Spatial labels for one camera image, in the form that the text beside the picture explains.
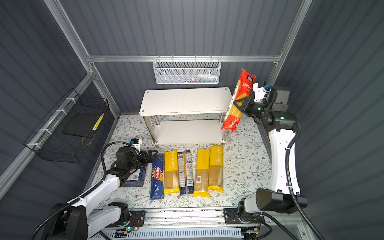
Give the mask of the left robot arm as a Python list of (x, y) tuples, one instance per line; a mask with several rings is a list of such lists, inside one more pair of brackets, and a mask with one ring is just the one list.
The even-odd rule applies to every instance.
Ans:
[(103, 177), (90, 189), (65, 204), (56, 204), (49, 216), (31, 233), (33, 240), (43, 230), (43, 240), (88, 240), (109, 225), (120, 228), (138, 227), (136, 220), (125, 203), (112, 202), (104, 209), (94, 212), (99, 203), (117, 190), (139, 166), (153, 163), (157, 150), (141, 151), (141, 141), (132, 139), (120, 142), (121, 148), (116, 152), (117, 162), (106, 168), (101, 160)]

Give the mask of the red spaghetti bag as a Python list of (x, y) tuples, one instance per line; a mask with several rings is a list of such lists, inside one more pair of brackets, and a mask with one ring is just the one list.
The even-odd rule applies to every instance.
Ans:
[(232, 133), (236, 131), (240, 119), (242, 118), (243, 113), (240, 112), (234, 105), (234, 100), (242, 99), (245, 97), (249, 97), (251, 95), (251, 91), (253, 89), (253, 84), (256, 80), (256, 76), (250, 74), (245, 69), (241, 69), (241, 74), (239, 76), (239, 80), (235, 87), (233, 96), (231, 98), (231, 102), (227, 113), (224, 118), (223, 125), (221, 130), (230, 130)]

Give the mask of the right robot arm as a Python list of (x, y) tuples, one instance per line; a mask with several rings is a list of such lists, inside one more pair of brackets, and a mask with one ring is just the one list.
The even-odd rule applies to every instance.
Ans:
[(248, 238), (255, 235), (260, 240), (272, 233), (273, 229), (265, 222), (269, 218), (289, 237), (296, 237), (267, 212), (292, 214), (298, 212), (313, 233), (320, 239), (324, 236), (305, 214), (308, 199), (301, 194), (296, 174), (295, 144), (301, 133), (297, 116), (289, 109), (290, 90), (284, 87), (255, 84), (251, 96), (235, 100), (233, 104), (254, 121), (261, 121), (268, 131), (271, 147), (272, 176), (270, 189), (258, 188), (256, 193), (243, 198), (234, 214), (235, 221), (256, 222), (268, 228), (267, 233), (257, 234), (255, 230), (245, 232)]

